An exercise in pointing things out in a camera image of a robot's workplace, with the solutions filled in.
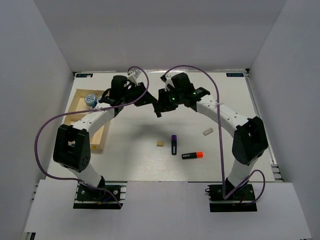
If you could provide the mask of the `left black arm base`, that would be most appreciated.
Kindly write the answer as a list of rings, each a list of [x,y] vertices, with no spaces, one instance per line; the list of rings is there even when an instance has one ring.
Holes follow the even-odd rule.
[[[93,189],[78,184],[75,192],[73,209],[120,210],[125,201],[127,183],[106,181],[105,188],[114,195],[120,205],[109,192],[104,191],[99,195],[93,195]]]

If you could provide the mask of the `purple cap highlighter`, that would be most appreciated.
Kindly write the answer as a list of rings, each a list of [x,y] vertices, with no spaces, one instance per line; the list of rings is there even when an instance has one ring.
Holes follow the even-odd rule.
[[[171,136],[171,154],[174,156],[177,154],[177,136],[175,134]]]

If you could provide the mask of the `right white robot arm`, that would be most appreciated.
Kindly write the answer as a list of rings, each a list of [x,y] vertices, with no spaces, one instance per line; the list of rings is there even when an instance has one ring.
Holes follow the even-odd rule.
[[[158,91],[154,108],[158,116],[174,111],[184,105],[213,120],[218,130],[226,130],[233,138],[234,163],[225,179],[226,195],[236,200],[244,193],[243,185],[248,182],[253,166],[269,147],[263,121],[255,116],[243,116],[218,101],[207,89],[195,88],[184,72],[174,76],[161,76],[165,87]]]

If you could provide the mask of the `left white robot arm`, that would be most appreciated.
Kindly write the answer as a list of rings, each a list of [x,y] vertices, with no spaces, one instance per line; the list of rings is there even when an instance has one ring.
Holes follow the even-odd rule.
[[[154,103],[154,97],[144,99],[149,85],[149,82],[146,85],[137,82],[134,75],[115,75],[111,87],[103,92],[95,108],[75,123],[62,124],[57,130],[53,160],[72,172],[79,183],[88,185],[88,193],[96,200],[105,196],[106,187],[103,176],[90,164],[91,137],[124,107]]]

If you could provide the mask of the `orange cap highlighter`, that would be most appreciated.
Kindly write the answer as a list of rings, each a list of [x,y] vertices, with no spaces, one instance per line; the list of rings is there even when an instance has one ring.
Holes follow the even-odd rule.
[[[200,158],[203,158],[203,157],[204,157],[204,153],[202,151],[184,153],[184,154],[181,155],[181,158],[183,160],[200,159]]]

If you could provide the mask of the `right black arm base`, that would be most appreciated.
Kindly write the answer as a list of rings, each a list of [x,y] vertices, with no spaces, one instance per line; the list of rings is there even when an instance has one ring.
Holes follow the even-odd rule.
[[[246,213],[257,212],[257,204],[252,203],[255,199],[255,192],[251,184],[247,184],[236,194],[227,199],[223,198],[221,184],[208,185],[204,190],[209,197],[209,208],[211,213]]]

